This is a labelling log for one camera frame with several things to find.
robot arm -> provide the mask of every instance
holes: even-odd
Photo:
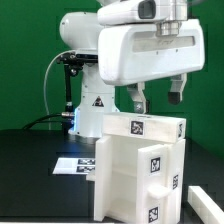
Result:
[[[105,26],[98,54],[106,84],[132,85],[174,77],[169,101],[182,100],[186,73],[204,65],[202,29],[198,20],[187,20],[186,0],[120,0],[101,8],[98,21]],[[139,102],[145,104],[142,89],[136,90]]]

white block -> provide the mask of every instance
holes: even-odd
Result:
[[[163,187],[161,185],[152,185],[148,188],[148,195],[151,198],[159,200],[168,196],[171,193],[171,190],[167,187]]]
[[[89,172],[89,173],[86,175],[86,180],[87,180],[87,181],[93,181],[93,182],[96,181],[95,170],[92,170],[91,172]]]
[[[180,221],[181,195],[183,183],[183,168],[185,154],[185,139],[173,145],[168,145],[166,186],[172,190],[165,202],[165,220],[167,224]]]
[[[185,137],[186,119],[110,113],[104,115],[103,133],[175,143]]]
[[[199,186],[189,186],[188,202],[205,224],[223,224],[224,212]]]
[[[112,140],[110,136],[104,136],[96,142],[98,162],[95,170],[94,220],[97,221],[103,220],[110,206],[111,153]]]
[[[166,164],[167,146],[154,145],[138,150],[136,223],[150,223],[150,219],[154,219],[152,223],[166,224]],[[163,188],[163,191],[158,193],[152,188],[155,185]]]

black table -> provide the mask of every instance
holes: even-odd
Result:
[[[94,183],[52,174],[59,157],[93,158],[94,150],[60,131],[0,131],[0,221],[94,222]],[[223,171],[222,160],[187,139],[180,223],[202,223],[187,203],[189,185],[201,186],[224,208]]]

white plastic casing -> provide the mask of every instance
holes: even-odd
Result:
[[[99,75],[98,64],[84,65],[80,105],[75,109],[74,127],[69,134],[83,138],[100,138],[105,113],[118,112],[114,86],[105,85]]]
[[[95,220],[109,216],[127,223],[179,222],[185,122],[129,113],[104,115],[104,135],[96,143]]]
[[[102,29],[96,13],[68,13],[60,24],[63,41],[76,54],[97,55],[98,37]],[[81,103],[75,109],[74,127],[69,134],[83,142],[94,143],[94,139],[100,138],[104,113],[118,111],[114,95],[114,86],[106,85],[100,78],[98,64],[84,64]]]
[[[156,14],[153,19],[141,19],[138,14],[139,3],[143,0],[116,1],[98,10],[101,25],[117,25],[136,22],[158,22],[170,18],[172,5],[170,0],[155,0]]]
[[[116,2],[116,0],[97,0],[102,6],[109,5],[113,2]]]
[[[73,50],[97,49],[102,29],[96,13],[67,13],[60,23],[61,38]]]
[[[106,84],[128,85],[202,69],[204,39],[198,20],[178,36],[157,37],[155,24],[114,26],[99,36],[99,69]]]

black cable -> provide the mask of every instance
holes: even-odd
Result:
[[[49,119],[49,118],[53,118],[53,117],[61,117],[61,114],[56,113],[56,114],[50,114],[50,115],[41,117],[41,118],[39,118],[39,119],[37,119],[37,120],[35,120],[35,121],[33,121],[33,122],[31,122],[31,123],[25,125],[22,129],[23,129],[23,130],[28,130],[28,129],[30,129],[32,126],[34,126],[35,124],[40,123],[41,121],[47,120],[47,119]]]
[[[63,122],[64,121],[37,121],[37,122],[33,123],[32,126],[29,126],[28,128],[26,128],[24,130],[29,130],[36,124],[43,124],[43,123],[60,123],[60,124],[62,124]]]

